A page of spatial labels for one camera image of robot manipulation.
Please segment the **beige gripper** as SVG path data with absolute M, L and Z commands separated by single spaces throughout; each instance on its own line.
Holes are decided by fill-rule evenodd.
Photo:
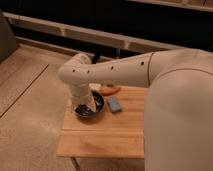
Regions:
M 96 111 L 96 104 L 92 94 L 87 94 L 84 96 L 71 96 L 70 102 L 72 111 L 75 111 L 79 105 L 86 105 L 93 112 Z

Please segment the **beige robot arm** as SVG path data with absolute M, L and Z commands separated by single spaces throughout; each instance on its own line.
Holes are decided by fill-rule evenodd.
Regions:
M 213 171 L 213 53 L 186 48 L 97 64 L 80 53 L 59 78 L 82 105 L 91 83 L 146 87 L 145 171 Z

